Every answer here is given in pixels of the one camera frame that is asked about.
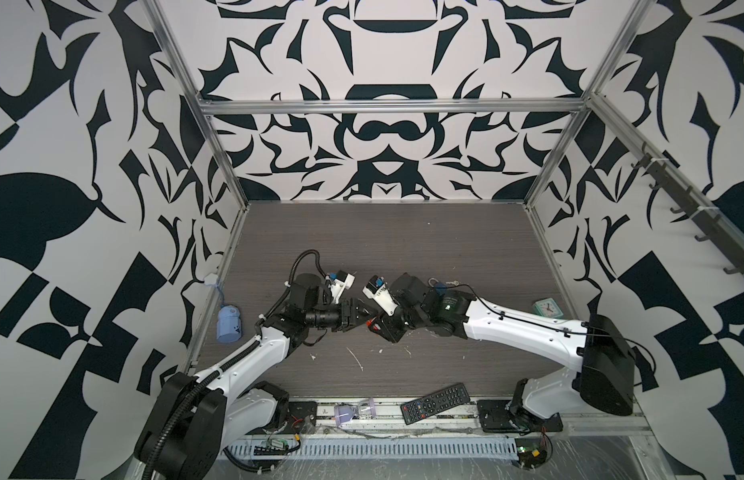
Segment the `blue padlock with key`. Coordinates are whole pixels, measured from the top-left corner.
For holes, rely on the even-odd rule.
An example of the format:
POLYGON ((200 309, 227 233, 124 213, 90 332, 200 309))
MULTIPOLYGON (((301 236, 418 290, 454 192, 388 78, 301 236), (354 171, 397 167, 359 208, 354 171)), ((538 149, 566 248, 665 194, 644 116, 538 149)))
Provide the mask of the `blue padlock with key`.
POLYGON ((445 290, 446 290, 446 289, 448 288, 448 286, 447 286, 447 285, 446 285, 445 283, 443 283, 443 282, 439 281, 439 280, 438 280, 438 279, 436 279, 436 278, 430 278, 430 279, 428 280, 428 285, 429 285, 429 286, 430 286, 430 287, 431 287, 432 289, 435 289, 435 290, 437 290, 437 291, 445 291, 445 290))

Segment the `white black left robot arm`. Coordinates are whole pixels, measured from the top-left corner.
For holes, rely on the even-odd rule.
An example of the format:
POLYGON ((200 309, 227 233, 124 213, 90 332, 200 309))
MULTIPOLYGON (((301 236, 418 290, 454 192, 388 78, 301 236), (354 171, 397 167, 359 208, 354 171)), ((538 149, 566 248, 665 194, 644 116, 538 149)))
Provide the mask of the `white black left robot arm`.
POLYGON ((244 434, 280 425, 289 396, 260 376, 307 345, 311 330, 347 332, 380 313, 344 290, 340 277, 300 274, 287 281, 246 344, 205 370, 171 376, 134 447, 143 478, 201 479, 244 434))

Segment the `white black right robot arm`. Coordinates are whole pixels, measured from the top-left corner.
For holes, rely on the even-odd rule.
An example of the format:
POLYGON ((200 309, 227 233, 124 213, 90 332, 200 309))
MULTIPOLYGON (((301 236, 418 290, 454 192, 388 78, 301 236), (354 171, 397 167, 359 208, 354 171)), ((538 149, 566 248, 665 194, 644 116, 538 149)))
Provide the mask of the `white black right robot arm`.
POLYGON ((467 284, 426 283, 409 274, 392 284, 374 276, 363 293, 381 310, 370 331, 391 343, 426 329, 442 337, 506 345, 557 363, 555 372, 517 384, 508 407, 513 417, 542 421, 590 409, 614 416, 634 411, 639 344, 603 315, 549 318, 494 304, 467 284))

